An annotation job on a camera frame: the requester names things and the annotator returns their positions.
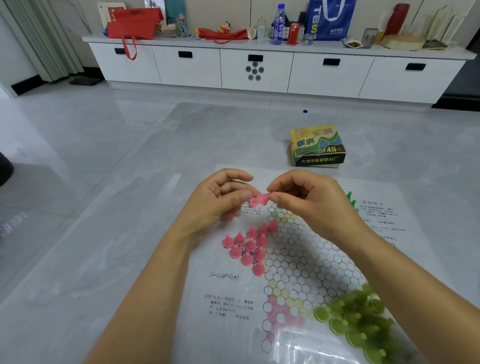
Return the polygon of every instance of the blue shopping bag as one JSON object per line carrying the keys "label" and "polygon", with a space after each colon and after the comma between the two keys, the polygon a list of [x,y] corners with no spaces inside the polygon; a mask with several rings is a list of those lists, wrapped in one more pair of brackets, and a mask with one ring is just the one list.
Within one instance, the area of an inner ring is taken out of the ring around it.
{"label": "blue shopping bag", "polygon": [[345,38],[357,0],[310,0],[306,33],[315,40]]}

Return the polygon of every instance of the forearm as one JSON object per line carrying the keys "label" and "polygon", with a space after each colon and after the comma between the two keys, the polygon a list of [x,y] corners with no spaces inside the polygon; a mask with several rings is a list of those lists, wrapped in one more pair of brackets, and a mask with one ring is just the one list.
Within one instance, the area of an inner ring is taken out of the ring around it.
{"label": "forearm", "polygon": [[477,362],[480,311],[373,231],[362,236],[346,253],[427,359]]}
{"label": "forearm", "polygon": [[189,237],[170,228],[84,364],[170,361],[191,249]]}

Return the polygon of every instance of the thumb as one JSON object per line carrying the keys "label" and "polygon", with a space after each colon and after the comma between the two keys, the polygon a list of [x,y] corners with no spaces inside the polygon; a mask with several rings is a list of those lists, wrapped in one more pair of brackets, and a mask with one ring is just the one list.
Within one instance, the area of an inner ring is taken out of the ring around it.
{"label": "thumb", "polygon": [[248,190],[233,191],[229,194],[223,195],[221,198],[217,199],[215,213],[220,216],[231,209],[240,207],[252,197],[252,193]]}
{"label": "thumb", "polygon": [[308,205],[307,201],[284,192],[272,192],[270,200],[275,202],[279,208],[287,209],[298,216],[305,215]]}

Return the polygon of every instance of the person's right hand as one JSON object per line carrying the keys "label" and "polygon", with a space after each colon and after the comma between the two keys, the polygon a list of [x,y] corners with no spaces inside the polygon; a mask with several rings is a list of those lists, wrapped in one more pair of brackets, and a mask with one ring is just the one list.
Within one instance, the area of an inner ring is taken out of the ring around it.
{"label": "person's right hand", "polygon": [[338,182],[308,170],[290,170],[267,187],[279,208],[301,216],[323,238],[346,248],[355,236],[370,230],[350,204]]}

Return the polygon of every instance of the green game piece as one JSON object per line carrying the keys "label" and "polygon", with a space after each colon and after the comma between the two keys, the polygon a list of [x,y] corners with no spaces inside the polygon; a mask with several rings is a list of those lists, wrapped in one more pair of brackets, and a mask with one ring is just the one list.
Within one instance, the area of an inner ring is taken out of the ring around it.
{"label": "green game piece", "polygon": [[395,321],[391,318],[374,315],[370,318],[371,323],[377,325],[381,331],[390,331]]}
{"label": "green game piece", "polygon": [[368,300],[367,292],[360,290],[353,290],[352,293],[355,295],[355,302],[358,304],[365,304]]}
{"label": "green game piece", "polygon": [[375,313],[377,314],[382,314],[384,313],[385,311],[385,305],[382,301],[380,300],[377,300],[377,299],[373,299],[373,300],[370,300],[368,302],[368,305],[373,308],[373,310],[375,311]]}
{"label": "green game piece", "polygon": [[380,328],[377,325],[372,325],[366,322],[359,323],[359,331],[365,333],[369,339],[373,339]]}
{"label": "green game piece", "polygon": [[367,345],[367,335],[363,332],[347,331],[347,341],[355,349],[361,349]]}
{"label": "green game piece", "polygon": [[361,314],[358,312],[345,312],[343,318],[348,321],[349,325],[356,325],[361,319]]}
{"label": "green game piece", "polygon": [[340,299],[345,302],[345,308],[350,308],[355,303],[355,296],[351,293],[344,293]]}
{"label": "green game piece", "polygon": [[385,350],[389,356],[394,356],[402,349],[402,344],[398,340],[388,337],[380,340],[380,347]]}
{"label": "green game piece", "polygon": [[364,292],[367,292],[367,295],[369,296],[373,296],[375,293],[375,291],[373,290],[372,286],[370,285],[370,283],[366,282],[366,283],[363,283],[361,285],[362,289]]}
{"label": "green game piece", "polygon": [[320,322],[326,322],[330,318],[330,309],[318,306],[313,310],[313,316]]}
{"label": "green game piece", "polygon": [[375,315],[373,308],[370,306],[357,306],[356,311],[361,314],[361,316],[365,319],[370,321],[370,319]]}
{"label": "green game piece", "polygon": [[337,298],[335,300],[331,300],[328,304],[328,308],[330,308],[330,312],[334,315],[340,316],[342,315],[345,309],[345,302],[341,299]]}
{"label": "green game piece", "polygon": [[347,332],[348,322],[341,318],[332,318],[330,320],[330,330],[338,336],[345,335]]}
{"label": "green game piece", "polygon": [[387,353],[383,349],[377,349],[374,347],[363,348],[363,355],[365,359],[371,364],[382,364],[384,362]]}

